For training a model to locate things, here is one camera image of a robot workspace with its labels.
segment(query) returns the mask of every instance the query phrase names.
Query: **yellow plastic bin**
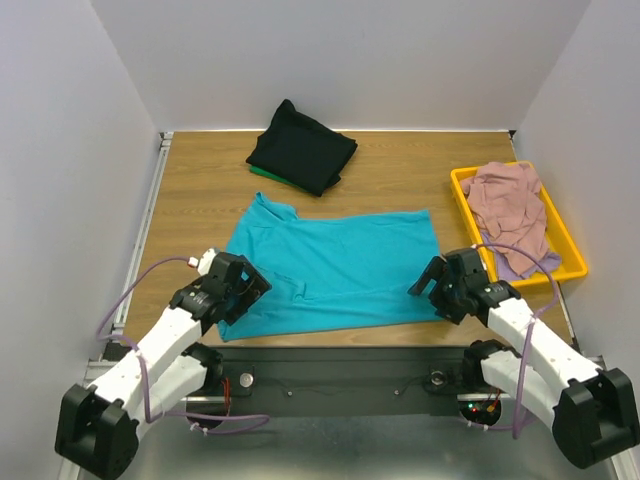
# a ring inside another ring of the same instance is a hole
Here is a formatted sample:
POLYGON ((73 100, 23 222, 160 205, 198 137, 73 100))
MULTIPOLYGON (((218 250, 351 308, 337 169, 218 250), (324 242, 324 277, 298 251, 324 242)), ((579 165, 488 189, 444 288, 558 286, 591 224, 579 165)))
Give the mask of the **yellow plastic bin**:
MULTIPOLYGON (((527 163, 531 168, 533 168, 533 165, 531 165, 530 162, 512 162, 507 165, 515 165, 516 163, 527 163)), ((471 242, 475 244, 482 243, 482 237, 480 236, 480 231, 476 226, 476 222, 473 218, 473 214, 471 213, 471 209, 469 208, 469 204, 467 203, 467 199, 465 198, 464 193, 462 193, 460 180, 474 176, 478 168, 480 167, 456 168, 451 171, 451 189, 453 190, 453 195, 456 199, 456 203, 458 204, 458 208, 460 208, 460 212, 462 213, 464 224, 467 227, 469 236, 471 237, 471 242)), ((569 235, 569 231, 564 225, 558 210, 556 210, 556 207, 553 205, 544 185, 540 190, 540 199, 543 201, 547 211, 547 241, 549 242, 551 250, 562 257, 562 264, 553 272, 553 278, 557 282, 564 282, 573 278, 584 277, 588 271, 587 264, 584 262, 582 254, 578 250, 578 247, 576 247, 571 235, 569 235)), ((496 264, 493 259, 493 252, 488 248, 481 248, 479 249, 479 252, 482 256, 482 260, 487 266, 489 278, 492 282, 495 282, 498 280, 498 277, 496 275, 496 264)), ((549 283, 549 280, 544 274, 535 273, 526 280, 516 280, 511 283, 516 288, 523 288, 532 285, 546 284, 549 283)))

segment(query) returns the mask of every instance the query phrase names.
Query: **wooden table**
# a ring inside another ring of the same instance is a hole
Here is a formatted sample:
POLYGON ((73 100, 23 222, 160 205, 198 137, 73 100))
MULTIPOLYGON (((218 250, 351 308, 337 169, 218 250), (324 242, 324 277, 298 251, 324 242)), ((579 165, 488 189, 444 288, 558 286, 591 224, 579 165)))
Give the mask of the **wooden table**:
MULTIPOLYGON (((468 246, 449 184, 449 172, 489 161, 514 161, 507 133, 346 132, 358 150, 343 170, 342 181, 316 198, 248 172, 245 159, 257 132, 176 133, 171 143, 155 205, 141 270, 170 255, 199 257, 209 247, 223 248, 257 191, 296 207, 302 218, 411 211, 427 208, 443 252, 468 246)), ((136 289, 125 333, 142 338, 171 295, 194 278, 177 262, 161 266, 136 289)), ((550 287, 522 292, 532 308, 551 299, 550 287)), ((559 305, 543 320, 571 341, 559 305)), ((460 326, 448 322, 259 337, 229 342, 240 345, 468 345, 498 338, 474 318, 460 326)), ((212 328, 204 343, 222 343, 212 328)))

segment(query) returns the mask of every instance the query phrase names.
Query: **wall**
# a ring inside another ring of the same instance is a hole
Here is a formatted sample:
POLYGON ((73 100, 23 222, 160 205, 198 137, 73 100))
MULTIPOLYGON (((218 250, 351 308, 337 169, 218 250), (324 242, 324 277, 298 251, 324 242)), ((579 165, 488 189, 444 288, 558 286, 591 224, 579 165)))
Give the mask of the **wall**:
POLYGON ((0 478, 55 478, 63 393, 119 293, 157 131, 91 5, 0 4, 0 478))
POLYGON ((161 130, 516 128, 588 0, 92 0, 161 130))
POLYGON ((564 288, 577 337, 632 378, 637 399, 639 31, 637 0, 593 2, 515 136, 590 267, 564 288))

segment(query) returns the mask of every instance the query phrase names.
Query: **blue cloth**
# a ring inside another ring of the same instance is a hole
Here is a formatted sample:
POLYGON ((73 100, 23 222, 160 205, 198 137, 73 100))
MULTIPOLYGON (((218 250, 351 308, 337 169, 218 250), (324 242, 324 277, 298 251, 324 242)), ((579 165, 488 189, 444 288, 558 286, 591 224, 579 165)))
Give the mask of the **blue cloth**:
POLYGON ((306 220, 258 193, 227 251, 273 288, 233 326, 220 322, 224 341, 440 320, 426 295, 407 294, 439 254, 426 210, 306 220))

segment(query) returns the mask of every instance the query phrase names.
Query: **folded black shirt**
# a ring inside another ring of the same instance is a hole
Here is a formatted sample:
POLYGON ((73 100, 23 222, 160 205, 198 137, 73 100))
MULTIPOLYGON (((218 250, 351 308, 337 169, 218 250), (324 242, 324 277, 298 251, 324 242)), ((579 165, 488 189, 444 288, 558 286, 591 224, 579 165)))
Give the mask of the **folded black shirt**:
POLYGON ((355 140, 280 104, 269 128, 258 137, 247 163, 271 172, 317 196, 340 181, 340 171, 356 151, 355 140))

